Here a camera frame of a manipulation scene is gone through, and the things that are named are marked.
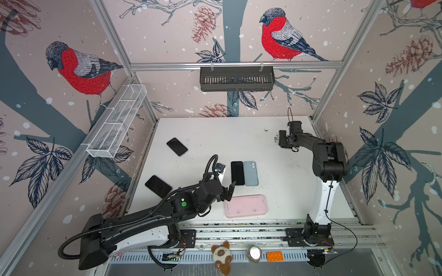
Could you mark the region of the blue phone black screen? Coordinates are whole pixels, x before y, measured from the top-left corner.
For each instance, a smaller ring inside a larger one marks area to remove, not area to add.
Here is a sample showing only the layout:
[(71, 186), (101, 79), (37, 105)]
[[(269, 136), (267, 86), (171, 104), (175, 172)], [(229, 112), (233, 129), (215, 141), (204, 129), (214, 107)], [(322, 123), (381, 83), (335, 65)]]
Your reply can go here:
[(236, 186), (245, 186), (244, 164), (242, 161), (231, 162), (231, 180)]

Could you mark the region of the light blue phone case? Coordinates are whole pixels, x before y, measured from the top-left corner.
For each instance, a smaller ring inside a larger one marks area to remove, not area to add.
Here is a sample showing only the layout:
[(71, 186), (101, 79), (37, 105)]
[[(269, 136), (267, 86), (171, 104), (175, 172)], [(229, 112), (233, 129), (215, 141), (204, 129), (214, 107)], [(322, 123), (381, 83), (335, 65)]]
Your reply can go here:
[(246, 186), (258, 186), (259, 177), (255, 161), (244, 161), (244, 177)]

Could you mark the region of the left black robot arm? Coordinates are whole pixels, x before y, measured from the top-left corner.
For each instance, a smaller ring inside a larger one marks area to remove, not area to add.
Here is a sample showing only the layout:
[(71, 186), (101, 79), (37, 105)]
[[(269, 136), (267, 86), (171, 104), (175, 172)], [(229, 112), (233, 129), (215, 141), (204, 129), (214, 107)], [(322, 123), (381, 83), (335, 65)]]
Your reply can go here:
[(204, 217), (217, 201), (230, 201), (235, 182), (222, 185), (225, 165), (218, 156), (210, 157), (201, 181), (169, 192), (157, 205), (126, 216), (104, 218), (91, 216), (81, 233), (64, 241), (58, 256), (78, 260), (79, 270), (88, 270), (105, 263), (113, 254), (146, 246), (171, 247), (179, 243), (179, 223)]

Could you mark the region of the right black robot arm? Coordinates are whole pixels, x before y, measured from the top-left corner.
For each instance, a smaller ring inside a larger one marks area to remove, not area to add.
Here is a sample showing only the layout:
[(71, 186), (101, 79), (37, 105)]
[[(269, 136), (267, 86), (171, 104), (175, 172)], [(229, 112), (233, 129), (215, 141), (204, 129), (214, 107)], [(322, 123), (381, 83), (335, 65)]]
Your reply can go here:
[(334, 194), (348, 171), (343, 144), (304, 132), (301, 121), (289, 121), (287, 129), (279, 131), (279, 146), (292, 152), (299, 151), (300, 147), (310, 150), (313, 173), (321, 184), (313, 213), (307, 215), (302, 232), (295, 238), (301, 238), (308, 246), (332, 246), (330, 211)]

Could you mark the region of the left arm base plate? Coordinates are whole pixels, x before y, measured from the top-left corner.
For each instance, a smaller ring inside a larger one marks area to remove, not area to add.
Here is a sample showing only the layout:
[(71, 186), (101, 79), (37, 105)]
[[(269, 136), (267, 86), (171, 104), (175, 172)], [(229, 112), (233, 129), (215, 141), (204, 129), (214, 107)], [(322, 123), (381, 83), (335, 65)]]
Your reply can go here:
[(173, 242), (167, 242), (162, 246), (152, 246), (154, 249), (163, 248), (195, 248), (196, 244), (196, 230), (181, 230), (181, 239)]

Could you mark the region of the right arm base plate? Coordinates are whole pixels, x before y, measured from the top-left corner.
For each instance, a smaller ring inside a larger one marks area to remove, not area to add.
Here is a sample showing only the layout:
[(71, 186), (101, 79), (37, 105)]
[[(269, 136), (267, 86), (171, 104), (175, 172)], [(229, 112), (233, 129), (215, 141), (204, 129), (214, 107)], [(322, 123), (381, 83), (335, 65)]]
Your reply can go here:
[(286, 228), (285, 234), (290, 247), (334, 247), (331, 235), (304, 233), (303, 228)]

